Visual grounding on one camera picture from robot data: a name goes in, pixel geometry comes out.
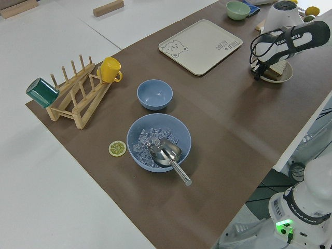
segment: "large blue bowl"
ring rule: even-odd
[[[181,148],[182,154],[178,164],[181,164],[188,156],[191,149],[191,136],[188,128],[177,118],[162,113],[153,113],[143,116],[136,120],[130,127],[127,134],[127,149],[133,157],[134,161],[143,169],[152,172],[166,172],[172,170],[173,167],[167,168],[153,168],[141,163],[136,157],[136,153],[133,152],[133,145],[137,144],[139,135],[143,129],[150,130],[151,128],[171,129],[172,134],[178,138],[177,146]]]
[[[173,97],[172,88],[164,81],[150,79],[139,85],[137,97],[145,108],[161,110],[165,108]]]

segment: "teal cup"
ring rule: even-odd
[[[31,83],[25,93],[36,101],[42,108],[46,108],[57,99],[60,91],[48,84],[42,78],[38,78]]]

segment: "brown tabletop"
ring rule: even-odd
[[[112,84],[83,130],[70,119],[53,122],[35,102],[27,104],[156,248],[211,247],[332,89],[326,49],[290,59],[294,75],[288,82],[255,81],[249,46],[270,6],[233,21],[226,2],[114,55],[123,80]],[[243,45],[199,77],[162,54],[158,44],[201,19],[241,38]],[[152,113],[136,97],[138,85],[148,79],[173,88],[173,100],[161,112],[177,117],[190,131],[192,148],[182,163],[193,181],[190,187],[174,171],[149,172],[128,152],[119,158],[108,153],[110,142],[125,141],[129,127]]]

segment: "ice scoop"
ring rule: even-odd
[[[163,137],[160,139],[159,145],[147,144],[147,147],[155,163],[162,168],[172,166],[185,184],[187,186],[191,185],[192,181],[177,163],[182,153],[182,150],[177,145]]]

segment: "lemon slice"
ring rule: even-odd
[[[126,144],[123,141],[114,141],[109,147],[109,153],[114,157],[122,156],[127,150]]]
[[[306,12],[305,12],[306,16],[314,15],[315,17],[318,16],[319,13],[320,13],[320,9],[315,6],[309,7],[308,9],[306,9]]]

